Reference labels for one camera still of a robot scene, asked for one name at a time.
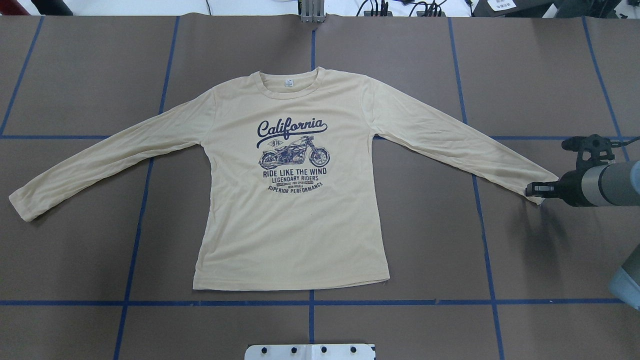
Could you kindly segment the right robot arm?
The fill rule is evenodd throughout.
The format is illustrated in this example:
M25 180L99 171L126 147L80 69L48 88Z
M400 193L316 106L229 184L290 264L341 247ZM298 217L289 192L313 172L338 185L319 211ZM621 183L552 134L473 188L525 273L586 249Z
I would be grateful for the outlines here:
M638 141L613 141L598 134L565 139L563 150L576 152L576 168L556 181L531 182L525 195L562 199L571 207L638 207L640 205L640 164L615 162L614 148Z

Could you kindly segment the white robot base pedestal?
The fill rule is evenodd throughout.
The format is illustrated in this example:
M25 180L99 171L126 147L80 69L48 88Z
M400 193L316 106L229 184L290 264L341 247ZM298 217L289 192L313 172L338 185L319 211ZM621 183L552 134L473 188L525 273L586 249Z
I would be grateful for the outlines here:
M245 360L375 360L374 344L255 344L247 347Z

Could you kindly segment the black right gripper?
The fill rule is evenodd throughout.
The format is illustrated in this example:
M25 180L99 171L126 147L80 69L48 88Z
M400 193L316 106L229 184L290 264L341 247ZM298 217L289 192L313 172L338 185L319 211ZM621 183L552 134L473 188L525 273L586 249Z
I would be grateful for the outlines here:
M555 197L572 207L610 207L602 189L605 170L615 163L613 148L616 141L598 134L573 136L562 141L563 150L577 153L576 169L565 173L554 185ZM526 185L528 198L549 198L548 182L531 182Z

